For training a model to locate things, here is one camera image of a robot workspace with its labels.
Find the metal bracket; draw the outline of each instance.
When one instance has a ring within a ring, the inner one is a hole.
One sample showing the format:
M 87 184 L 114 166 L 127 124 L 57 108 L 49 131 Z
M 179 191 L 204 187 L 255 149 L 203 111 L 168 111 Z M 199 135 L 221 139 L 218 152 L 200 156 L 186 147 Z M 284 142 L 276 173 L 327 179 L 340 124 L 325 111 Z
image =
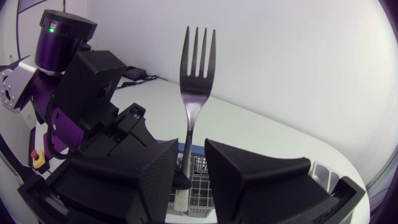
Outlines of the metal bracket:
M 29 83 L 37 69 L 34 58 L 30 56 L 21 60 L 14 70 L 8 68 L 1 72 L 0 98 L 3 107 L 13 113 L 21 112 L 30 100 L 27 97 Z

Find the white countertop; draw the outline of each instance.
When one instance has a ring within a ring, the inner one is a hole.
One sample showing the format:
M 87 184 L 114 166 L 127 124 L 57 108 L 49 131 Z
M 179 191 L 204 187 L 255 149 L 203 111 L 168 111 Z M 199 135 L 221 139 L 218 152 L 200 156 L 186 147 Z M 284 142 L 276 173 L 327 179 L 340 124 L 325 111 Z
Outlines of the white countertop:
M 111 102 L 122 112 L 132 103 L 146 109 L 146 126 L 155 139 L 178 138 L 185 142 L 187 119 L 178 85 L 160 79 L 116 90 Z M 43 146 L 45 128 L 38 128 L 37 146 Z M 225 101 L 210 97 L 197 119 L 193 144 L 203 146 L 205 138 L 245 149 L 251 152 L 278 158 L 306 157 L 311 162 L 319 161 L 341 175 L 346 175 L 363 189 L 365 185 L 354 166 L 328 144 L 307 134 L 280 124 L 264 116 L 250 112 Z M 61 161 L 52 159 L 50 170 Z M 353 212 L 351 223 L 369 223 L 369 198 L 362 198 Z M 216 223 L 216 213 L 208 218 L 167 215 L 170 223 Z

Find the red button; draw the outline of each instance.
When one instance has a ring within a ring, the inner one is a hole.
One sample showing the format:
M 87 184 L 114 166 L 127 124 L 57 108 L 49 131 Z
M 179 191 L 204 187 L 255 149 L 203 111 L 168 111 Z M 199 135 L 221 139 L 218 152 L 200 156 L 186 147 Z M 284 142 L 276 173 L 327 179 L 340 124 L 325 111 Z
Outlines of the red button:
M 33 159 L 38 159 L 38 158 L 39 158 L 39 155 L 37 155 L 36 150 L 33 150 L 33 151 L 30 153 L 30 156 L 31 156 L 31 158 L 33 158 Z

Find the fork tines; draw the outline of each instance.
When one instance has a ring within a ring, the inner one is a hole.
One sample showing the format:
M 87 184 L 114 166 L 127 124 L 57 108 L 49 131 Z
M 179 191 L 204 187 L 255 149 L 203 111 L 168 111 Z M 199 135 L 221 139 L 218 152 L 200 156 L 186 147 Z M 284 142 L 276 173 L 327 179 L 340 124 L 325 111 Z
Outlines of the fork tines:
M 199 77 L 201 78 L 204 78 L 204 71 L 205 71 L 206 36 L 207 36 L 207 28 L 205 28 L 205 34 L 203 36 L 203 43 L 201 48 L 200 67 L 199 67 Z M 184 46 L 182 49 L 181 67 L 180 67 L 181 77 L 188 76 L 188 48 L 189 48 L 189 27 L 187 27 Z M 193 46 L 192 66 L 190 74 L 191 77 L 195 77 L 196 75 L 197 56 L 198 56 L 198 28 L 196 28 L 195 32 L 195 42 Z M 213 37 L 211 38 L 210 57 L 209 57 L 207 77 L 206 77 L 210 79 L 209 81 L 213 81 L 215 69 L 216 69 L 216 30 L 213 30 Z

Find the metal fork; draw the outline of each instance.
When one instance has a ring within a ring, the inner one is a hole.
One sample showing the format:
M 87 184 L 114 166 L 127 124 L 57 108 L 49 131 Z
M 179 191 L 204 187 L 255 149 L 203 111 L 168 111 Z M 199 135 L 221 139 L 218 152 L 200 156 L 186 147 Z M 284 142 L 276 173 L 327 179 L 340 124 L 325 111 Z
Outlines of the metal fork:
M 182 159 L 182 172 L 190 177 L 190 161 L 191 161 L 191 146 L 192 135 L 195 121 L 203 105 L 210 96 L 211 88 L 213 86 L 214 73 L 216 69 L 216 31 L 213 30 L 211 38 L 210 57 L 208 62 L 207 76 L 205 72 L 205 55 L 206 55 L 206 33 L 203 37 L 203 44 L 201 48 L 199 76 L 196 77 L 197 70 L 197 54 L 198 54 L 198 28 L 195 33 L 195 42 L 193 46 L 192 67 L 191 74 L 188 75 L 188 46 L 189 46 L 189 27 L 185 34 L 184 46 L 182 49 L 181 66 L 180 66 L 180 91 L 181 98 L 187 112 L 187 138 L 185 139 L 184 155 Z M 188 210 L 188 191 L 178 190 L 174 200 L 174 210 L 186 212 Z

